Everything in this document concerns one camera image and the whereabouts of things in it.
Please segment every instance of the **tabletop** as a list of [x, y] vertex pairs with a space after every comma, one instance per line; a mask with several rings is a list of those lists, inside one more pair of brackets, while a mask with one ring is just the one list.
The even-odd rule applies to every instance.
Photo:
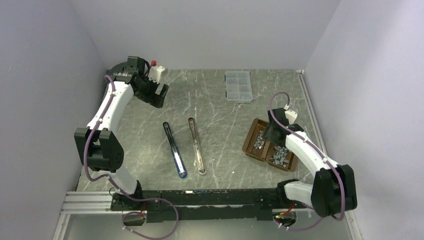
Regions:
[[[289, 179], [313, 182], [301, 162], [294, 172], [287, 172], [246, 156], [242, 151], [253, 120], [268, 121], [271, 96], [279, 91], [290, 94], [290, 109], [298, 113], [296, 123], [317, 143], [296, 71], [244, 69], [250, 73], [251, 103], [227, 101], [225, 71], [168, 70], [160, 81], [169, 85], [163, 108], [154, 108], [136, 97], [129, 101], [115, 135], [124, 149], [123, 165], [144, 190], [275, 188], [277, 183]], [[284, 107], [286, 102], [285, 96], [279, 96], [273, 108]], [[199, 175], [194, 166], [188, 118], [196, 121], [206, 175]], [[178, 176], [163, 122], [170, 124], [188, 172], [186, 178]], [[107, 191], [110, 187], [106, 179], [89, 182], [82, 173], [77, 191]]]

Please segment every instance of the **gray wall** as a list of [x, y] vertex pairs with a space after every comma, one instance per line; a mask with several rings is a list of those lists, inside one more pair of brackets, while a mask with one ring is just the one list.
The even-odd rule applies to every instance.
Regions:
[[423, 21], [422, 0], [342, 0], [305, 70], [366, 240], [424, 238]]
[[0, 4], [0, 239], [52, 239], [104, 64], [68, 0]]
[[340, 0], [71, 0], [106, 67], [304, 69]]

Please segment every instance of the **plastic compartment box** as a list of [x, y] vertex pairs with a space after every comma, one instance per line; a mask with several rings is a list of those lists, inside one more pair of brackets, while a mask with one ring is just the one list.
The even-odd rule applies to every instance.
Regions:
[[226, 99], [231, 103], [248, 104], [252, 101], [251, 76], [248, 71], [226, 71]]

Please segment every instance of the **brown divided container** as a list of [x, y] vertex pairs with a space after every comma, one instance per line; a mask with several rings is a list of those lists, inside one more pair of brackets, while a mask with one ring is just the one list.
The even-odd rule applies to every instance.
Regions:
[[250, 126], [249, 132], [247, 134], [246, 140], [243, 144], [243, 152], [246, 153], [247, 156], [252, 157], [254, 159], [257, 159], [262, 162], [267, 162], [269, 165], [276, 167], [278, 169], [294, 172], [296, 169], [296, 166], [298, 165], [299, 158], [294, 155], [292, 152], [289, 152], [286, 156], [286, 158], [289, 160], [289, 163], [286, 165], [286, 167], [283, 167], [282, 165], [275, 164], [271, 161], [271, 157], [276, 154], [276, 150], [274, 147], [276, 145], [270, 141], [268, 141], [266, 138], [263, 138], [264, 140], [264, 146], [262, 149], [255, 149], [255, 141], [259, 136], [260, 131], [264, 131], [267, 127], [268, 122], [261, 120], [259, 118], [255, 118], [252, 122], [252, 125]]

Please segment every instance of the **metal frame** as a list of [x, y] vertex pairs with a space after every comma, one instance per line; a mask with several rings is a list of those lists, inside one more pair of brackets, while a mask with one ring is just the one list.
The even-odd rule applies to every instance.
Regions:
[[[320, 129], [318, 127], [317, 119], [314, 114], [314, 110], [311, 104], [311, 100], [308, 95], [308, 91], [305, 85], [303, 70], [296, 71], [299, 83], [302, 88], [302, 92], [305, 96], [306, 107], [309, 113], [310, 120], [312, 122], [313, 131], [317, 138], [317, 145], [322, 151], [327, 154], [324, 146], [324, 141], [321, 136]], [[113, 197], [111, 194], [114, 192], [108, 191], [69, 191], [66, 193], [66, 197], [63, 201], [63, 207], [60, 212], [59, 220], [54, 232], [53, 240], [64, 240], [67, 227], [69, 225], [71, 215], [78, 214], [91, 214], [91, 215], [122, 215], [130, 211], [111, 211], [111, 202]], [[272, 213], [284, 212], [287, 209], [272, 209]], [[310, 211], [306, 208], [297, 208], [296, 211]], [[356, 216], [353, 210], [346, 212], [347, 224], [351, 233], [351, 237], [354, 240], [362, 240], [362, 234], [356, 220]]]

